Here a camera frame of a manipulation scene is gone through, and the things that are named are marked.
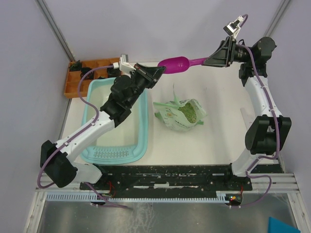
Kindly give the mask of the magenta plastic litter scoop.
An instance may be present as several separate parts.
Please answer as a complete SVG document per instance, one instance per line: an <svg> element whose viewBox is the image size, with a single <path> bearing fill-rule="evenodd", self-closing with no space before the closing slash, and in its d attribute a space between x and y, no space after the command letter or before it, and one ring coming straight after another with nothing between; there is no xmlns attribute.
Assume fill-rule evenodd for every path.
<svg viewBox="0 0 311 233"><path fill-rule="evenodd" d="M158 67L165 67L165 74L176 74L187 71L192 66L200 66L207 59L205 58L197 58L197 59L188 59L184 56L168 58L160 61L158 63Z"/></svg>

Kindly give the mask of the green cat litter bag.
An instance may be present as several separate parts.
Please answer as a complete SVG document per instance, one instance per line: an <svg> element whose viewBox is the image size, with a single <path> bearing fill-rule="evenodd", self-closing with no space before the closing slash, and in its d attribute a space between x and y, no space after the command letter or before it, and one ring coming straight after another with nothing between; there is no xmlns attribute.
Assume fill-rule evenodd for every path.
<svg viewBox="0 0 311 233"><path fill-rule="evenodd" d="M200 102L196 99L180 100L174 94L172 101L154 102L155 117L173 131L187 132L197 125L203 125L207 116Z"/></svg>

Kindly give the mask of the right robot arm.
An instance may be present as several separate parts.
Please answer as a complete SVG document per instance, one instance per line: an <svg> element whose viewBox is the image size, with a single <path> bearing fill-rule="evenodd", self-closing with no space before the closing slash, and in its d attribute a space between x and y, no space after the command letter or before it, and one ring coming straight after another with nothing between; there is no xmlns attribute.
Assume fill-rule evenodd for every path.
<svg viewBox="0 0 311 233"><path fill-rule="evenodd" d="M275 160L282 150L292 121L278 110L268 86L267 61L276 48L274 40L263 37L252 47L228 36L203 64L209 67L229 67L241 64L239 78L249 94L255 119L245 135L245 149L231 164L232 173L223 177L223 184L234 190L263 159Z"/></svg>

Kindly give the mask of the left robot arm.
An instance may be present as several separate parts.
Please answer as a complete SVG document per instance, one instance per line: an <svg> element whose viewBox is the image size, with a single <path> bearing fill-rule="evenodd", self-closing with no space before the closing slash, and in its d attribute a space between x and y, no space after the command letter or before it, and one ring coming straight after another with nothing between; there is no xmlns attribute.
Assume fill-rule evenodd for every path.
<svg viewBox="0 0 311 233"><path fill-rule="evenodd" d="M74 133L56 142L47 140L41 146L40 171L37 177L39 188L42 174L51 179L50 185L63 188L72 182L92 184L96 189L107 185L107 177L94 164L76 163L76 158L96 139L121 125L131 114L131 108L145 89L153 88L166 71L165 66L146 67L139 63L134 66L119 61L110 66L91 69L114 68L123 72L112 85L108 101L98 109L93 104L86 105L95 110L95 115Z"/></svg>

